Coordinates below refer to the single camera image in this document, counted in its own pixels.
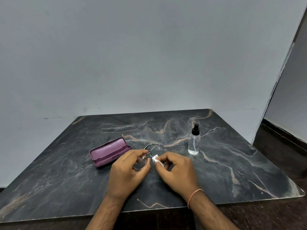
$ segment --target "spray bottle cap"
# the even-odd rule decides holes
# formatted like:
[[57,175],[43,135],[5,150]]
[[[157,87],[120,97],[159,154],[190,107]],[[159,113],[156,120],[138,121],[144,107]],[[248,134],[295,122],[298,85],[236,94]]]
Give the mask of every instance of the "spray bottle cap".
[[193,135],[199,135],[198,123],[196,123],[196,124],[194,125],[194,127],[192,128],[192,134],[193,134]]

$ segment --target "gray wall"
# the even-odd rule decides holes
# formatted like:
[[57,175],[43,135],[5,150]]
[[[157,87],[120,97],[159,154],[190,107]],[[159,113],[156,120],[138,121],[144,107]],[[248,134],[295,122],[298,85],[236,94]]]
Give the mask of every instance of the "gray wall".
[[307,142],[307,20],[305,19],[265,119]]
[[1,0],[0,187],[80,115],[212,108],[252,142],[306,0]]

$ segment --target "left hand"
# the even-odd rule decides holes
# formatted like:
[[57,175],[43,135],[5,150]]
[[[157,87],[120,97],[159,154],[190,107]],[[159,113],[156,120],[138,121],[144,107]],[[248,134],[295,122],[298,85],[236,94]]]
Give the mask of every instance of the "left hand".
[[138,157],[147,154],[148,150],[129,150],[111,167],[107,196],[125,201],[126,198],[137,188],[150,170],[150,158],[145,162],[145,166],[138,172],[133,169]]

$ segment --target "cleaning wipe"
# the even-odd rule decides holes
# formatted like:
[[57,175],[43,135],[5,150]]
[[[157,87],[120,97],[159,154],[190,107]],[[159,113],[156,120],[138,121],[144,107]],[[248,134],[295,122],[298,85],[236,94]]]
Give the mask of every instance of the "cleaning wipe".
[[157,162],[159,162],[159,163],[164,167],[164,165],[162,164],[162,162],[160,162],[159,160],[156,159],[157,157],[158,157],[158,154],[155,155],[155,156],[153,156],[153,162],[154,162],[154,164],[156,164]]

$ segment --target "forearm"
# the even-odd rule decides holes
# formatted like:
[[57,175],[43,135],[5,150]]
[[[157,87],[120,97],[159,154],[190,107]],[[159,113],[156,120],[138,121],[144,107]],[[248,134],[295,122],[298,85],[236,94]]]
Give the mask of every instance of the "forearm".
[[202,191],[196,192],[191,197],[189,207],[205,230],[238,230]]
[[123,204],[124,200],[114,199],[107,195],[86,230],[112,230]]

